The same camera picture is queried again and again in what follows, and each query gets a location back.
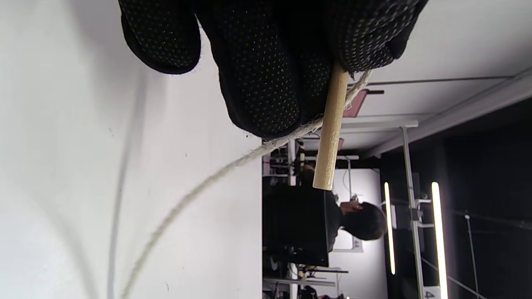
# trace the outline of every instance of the wooden dowel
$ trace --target wooden dowel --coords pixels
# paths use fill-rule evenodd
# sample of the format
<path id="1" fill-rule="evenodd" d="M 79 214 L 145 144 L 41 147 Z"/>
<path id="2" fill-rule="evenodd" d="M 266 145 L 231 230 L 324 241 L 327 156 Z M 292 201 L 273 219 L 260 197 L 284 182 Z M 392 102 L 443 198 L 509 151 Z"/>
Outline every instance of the wooden dowel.
<path id="1" fill-rule="evenodd" d="M 345 95 L 349 74 L 339 64 L 332 68 L 329 82 L 329 92 L 323 114 L 320 147 L 316 159 L 316 169 L 312 186 L 317 189 L 331 190 L 333 188 L 338 141 L 344 113 Z"/>

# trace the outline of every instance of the red object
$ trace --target red object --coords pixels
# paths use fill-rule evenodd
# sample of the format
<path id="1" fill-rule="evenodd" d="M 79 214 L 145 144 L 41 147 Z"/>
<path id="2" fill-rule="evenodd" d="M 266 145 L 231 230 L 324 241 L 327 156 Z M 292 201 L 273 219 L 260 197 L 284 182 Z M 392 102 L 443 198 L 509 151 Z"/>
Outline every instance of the red object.
<path id="1" fill-rule="evenodd" d="M 344 139 L 343 138 L 340 138 L 338 140 L 338 151 L 340 151 L 340 149 L 342 148 L 342 145 L 344 144 Z"/>
<path id="2" fill-rule="evenodd" d="M 343 117 L 345 118 L 355 118 L 359 115 L 360 108 L 364 103 L 365 97 L 368 95 L 368 90 L 364 89 L 359 92 L 351 102 L 351 108 L 344 110 Z"/>

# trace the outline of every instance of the white rope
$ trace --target white rope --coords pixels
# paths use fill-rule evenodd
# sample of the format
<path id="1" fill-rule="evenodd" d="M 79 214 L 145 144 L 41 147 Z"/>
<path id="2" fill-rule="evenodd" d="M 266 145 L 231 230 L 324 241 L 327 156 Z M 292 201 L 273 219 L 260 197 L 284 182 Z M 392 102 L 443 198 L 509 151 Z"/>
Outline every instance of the white rope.
<path id="1" fill-rule="evenodd" d="M 364 72 L 364 74 L 360 77 L 360 80 L 347 93 L 344 107 L 348 107 L 351 104 L 351 101 L 359 93 L 359 91 L 361 91 L 368 84 L 370 75 L 371 75 L 371 70 Z M 196 186 L 196 188 L 192 189 L 190 193 L 185 195 L 185 197 L 183 197 L 183 199 L 179 201 L 179 203 L 172 210 L 170 210 L 170 213 L 168 213 L 168 215 L 164 218 L 163 222 L 159 225 L 159 227 L 157 227 L 157 230 L 152 233 L 152 236 L 149 242 L 144 247 L 142 254 L 138 258 L 138 260 L 135 262 L 135 266 L 133 267 L 129 275 L 128 282 L 122 292 L 121 298 L 122 299 L 129 298 L 131 289 L 133 288 L 135 282 L 137 281 L 138 275 L 142 271 L 142 268 L 144 267 L 144 264 L 149 254 L 152 252 L 153 248 L 155 247 L 155 244 L 157 244 L 157 242 L 159 241 L 163 233 L 166 231 L 168 226 L 170 226 L 170 224 L 174 222 L 174 220 L 181 213 L 181 211 L 183 211 L 192 201 L 194 201 L 198 197 L 198 195 L 201 192 L 203 192 L 203 190 L 209 188 L 211 185 L 216 183 L 218 180 L 226 176 L 233 169 L 239 166 L 242 166 L 251 160 L 255 160 L 258 157 L 262 157 L 266 154 L 273 152 L 274 150 L 287 144 L 290 140 L 301 138 L 310 132 L 316 131 L 317 129 L 321 127 L 322 123 L 323 123 L 323 118 L 319 118 L 317 120 L 311 121 L 299 127 L 298 129 L 296 129 L 295 131 L 293 131 L 290 135 L 286 137 L 277 138 L 272 141 L 266 142 L 262 146 L 259 146 L 258 148 L 252 150 L 248 154 L 242 156 L 240 159 L 225 165 L 222 169 L 218 170 L 218 172 L 216 172 L 215 174 L 205 179 L 201 184 Z"/>

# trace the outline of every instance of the black glove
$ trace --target black glove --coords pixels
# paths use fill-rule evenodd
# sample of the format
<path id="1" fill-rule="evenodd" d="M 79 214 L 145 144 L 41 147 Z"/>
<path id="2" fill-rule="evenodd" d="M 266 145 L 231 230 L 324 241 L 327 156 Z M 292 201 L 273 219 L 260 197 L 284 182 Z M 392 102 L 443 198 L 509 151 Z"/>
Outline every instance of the black glove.
<path id="1" fill-rule="evenodd" d="M 265 139 L 323 114 L 333 61 L 355 73 L 399 58 L 427 0 L 119 0 L 150 68 L 192 70 L 205 30 L 232 122 Z"/>

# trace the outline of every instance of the white wall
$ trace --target white wall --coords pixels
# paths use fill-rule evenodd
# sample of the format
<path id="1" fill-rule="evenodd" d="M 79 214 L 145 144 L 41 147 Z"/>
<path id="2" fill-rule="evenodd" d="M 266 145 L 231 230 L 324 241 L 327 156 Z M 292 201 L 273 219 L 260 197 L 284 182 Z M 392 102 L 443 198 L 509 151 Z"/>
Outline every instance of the white wall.
<path id="1" fill-rule="evenodd" d="M 359 194 L 361 202 L 380 203 L 379 173 L 371 169 L 352 169 L 351 184 L 353 193 Z M 338 194 L 340 202 L 349 200 L 347 170 L 337 169 L 335 171 L 333 192 Z M 384 241 L 384 239 L 363 241 L 364 253 L 331 252 L 329 254 L 330 267 L 340 267 L 349 271 L 349 274 L 341 276 L 340 293 L 360 299 L 386 299 L 388 297 Z M 350 248 L 351 244 L 351 235 L 340 231 L 336 238 L 335 248 Z M 318 273 L 317 276 L 336 280 L 336 276 L 332 274 Z M 319 295 L 331 297 L 337 295 L 334 287 L 315 287 L 315 289 Z"/>
<path id="2" fill-rule="evenodd" d="M 2 0 L 0 40 L 0 297 L 106 298 L 122 194 L 118 294 L 168 209 L 260 141 L 230 122 L 208 41 L 192 73 L 151 71 L 116 0 Z M 186 209 L 131 298 L 260 298 L 260 177 L 257 160 Z"/>

